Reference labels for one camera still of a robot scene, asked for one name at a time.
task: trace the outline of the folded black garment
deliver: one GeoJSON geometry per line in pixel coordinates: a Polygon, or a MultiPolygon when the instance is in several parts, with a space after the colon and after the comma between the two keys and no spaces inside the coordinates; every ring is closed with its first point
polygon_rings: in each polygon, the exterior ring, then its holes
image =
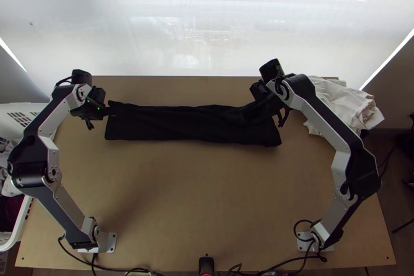
{"type": "Polygon", "coordinates": [[[271,117],[250,121],[254,109],[220,105],[148,107],[108,101],[107,140],[201,140],[217,143],[281,144],[271,117]]]}

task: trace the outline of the white cloth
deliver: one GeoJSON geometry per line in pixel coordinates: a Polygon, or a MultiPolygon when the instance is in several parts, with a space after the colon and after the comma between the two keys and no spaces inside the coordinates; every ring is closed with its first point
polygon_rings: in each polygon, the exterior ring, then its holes
{"type": "MultiPolygon", "coordinates": [[[[315,76],[309,76],[309,79],[315,86],[316,96],[358,135],[362,129],[371,129],[384,120],[373,95],[347,88],[344,81],[315,76]]],[[[306,121],[303,125],[310,134],[321,136],[311,122],[306,121]]]]}

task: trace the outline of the light strip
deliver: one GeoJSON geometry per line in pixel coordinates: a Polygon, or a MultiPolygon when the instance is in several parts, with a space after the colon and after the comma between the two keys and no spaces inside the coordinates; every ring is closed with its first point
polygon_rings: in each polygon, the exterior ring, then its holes
{"type": "Polygon", "coordinates": [[[27,73],[26,69],[22,66],[20,61],[16,58],[16,56],[13,54],[13,52],[9,49],[7,44],[0,38],[0,46],[14,59],[15,62],[27,73]]]}
{"type": "Polygon", "coordinates": [[[410,41],[410,39],[414,36],[414,29],[411,30],[411,32],[405,37],[405,39],[398,45],[398,47],[391,53],[391,55],[379,66],[378,69],[372,73],[372,75],[365,81],[365,83],[362,84],[362,86],[359,88],[359,90],[363,90],[365,86],[368,85],[369,82],[372,81],[373,78],[390,62],[391,59],[394,58],[394,56],[400,51],[403,46],[410,41]]]}

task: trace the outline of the table surface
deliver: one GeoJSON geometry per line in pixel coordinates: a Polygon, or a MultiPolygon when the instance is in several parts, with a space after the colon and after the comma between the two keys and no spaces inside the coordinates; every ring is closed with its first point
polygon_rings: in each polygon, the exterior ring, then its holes
{"type": "MultiPolygon", "coordinates": [[[[258,78],[94,77],[107,99],[138,105],[242,106],[258,78]]],[[[106,267],[196,271],[208,253],[217,270],[243,262],[261,270],[302,256],[293,225],[317,220],[333,199],[333,148],[311,136],[298,112],[280,129],[277,148],[200,141],[106,141],[106,120],[88,131],[67,117],[55,142],[63,184],[87,216],[118,233],[115,253],[100,254],[106,267]]],[[[35,201],[26,221],[17,266],[88,269],[57,244],[64,233],[35,201]]],[[[79,255],[90,260],[91,255],[79,255]]],[[[376,195],[344,228],[328,262],[307,268],[395,264],[376,195]]],[[[297,268],[302,262],[288,265],[297,268]]]]}

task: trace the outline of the white plastic basket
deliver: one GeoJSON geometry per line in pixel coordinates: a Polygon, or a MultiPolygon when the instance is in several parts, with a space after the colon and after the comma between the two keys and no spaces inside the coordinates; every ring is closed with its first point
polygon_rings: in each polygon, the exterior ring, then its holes
{"type": "Polygon", "coordinates": [[[0,252],[9,250],[16,242],[20,241],[22,228],[24,222],[27,220],[31,205],[32,198],[25,195],[13,228],[13,232],[0,232],[0,252]]]}
{"type": "MultiPolygon", "coordinates": [[[[46,105],[31,103],[0,104],[0,153],[7,146],[15,146],[17,144],[23,136],[24,129],[46,105]]],[[[10,249],[20,240],[22,228],[30,212],[31,205],[32,198],[26,195],[20,207],[13,231],[0,232],[0,252],[10,249]]]]}

